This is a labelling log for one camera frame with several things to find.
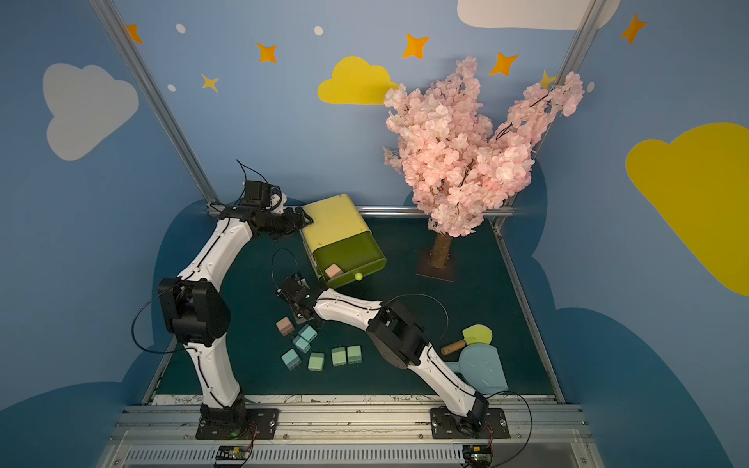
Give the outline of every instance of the pink blossom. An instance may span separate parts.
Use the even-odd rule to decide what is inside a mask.
[[[478,113],[477,67],[468,57],[424,94],[407,94],[400,85],[385,95],[385,106],[396,112],[387,128],[399,134],[397,152],[383,148],[385,163],[403,171],[413,202],[430,215],[428,227],[453,237],[472,233],[486,210],[528,186],[533,146],[560,112],[571,115],[583,98],[576,73],[550,91],[529,86],[492,135],[491,120]]]

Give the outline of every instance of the yellow shovel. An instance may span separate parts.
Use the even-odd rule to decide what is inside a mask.
[[[469,344],[490,344],[491,343],[491,329],[485,325],[471,325],[463,330],[463,339],[456,341],[453,344],[448,344],[442,348],[442,355],[447,356],[450,353],[454,353],[457,350],[461,350]]]

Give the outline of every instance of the tree base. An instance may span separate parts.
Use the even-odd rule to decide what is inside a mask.
[[[429,264],[431,260],[431,249],[422,250],[419,262],[416,264],[416,274],[428,278],[441,279],[443,281],[455,282],[455,259],[450,255],[445,262],[444,268],[434,268]]]

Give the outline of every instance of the orange star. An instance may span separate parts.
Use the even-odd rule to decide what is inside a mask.
[[[494,75],[495,73],[502,73],[504,76],[510,76],[510,67],[516,58],[518,58],[518,55],[515,57],[505,57],[497,52],[497,64],[494,65],[494,68],[489,72],[489,74]]]
[[[127,32],[130,33],[130,37],[137,43],[142,44],[143,41],[140,39],[140,36],[138,36],[138,25],[129,25],[125,26],[127,28]]]
[[[634,15],[634,18],[632,18],[632,22],[629,23],[629,27],[626,31],[624,31],[624,34],[622,34],[621,38],[628,40],[629,45],[631,46],[634,42],[634,37],[637,36],[637,33],[640,32],[640,29],[642,29],[646,24],[648,24],[647,21],[638,21],[637,15]]]
[[[416,57],[419,60],[424,59],[424,45],[426,44],[426,41],[429,40],[428,37],[422,37],[421,39],[417,39],[414,36],[410,34],[406,34],[408,37],[408,47],[406,47],[406,52],[403,52],[403,57]]]
[[[276,61],[276,47],[278,46],[266,47],[258,42],[258,47],[260,47],[260,63],[264,61],[272,61],[274,64],[278,63]]]
[[[555,76],[549,76],[546,74],[546,70],[544,70],[544,77],[539,82],[542,88],[549,89],[549,85],[554,82],[554,80],[557,79]]]

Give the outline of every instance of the wooden handle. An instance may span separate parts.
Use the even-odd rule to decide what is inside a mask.
[[[441,353],[443,356],[447,356],[450,353],[454,353],[457,350],[462,350],[466,347],[465,340],[456,341],[453,344],[448,344],[444,348],[442,348]]]

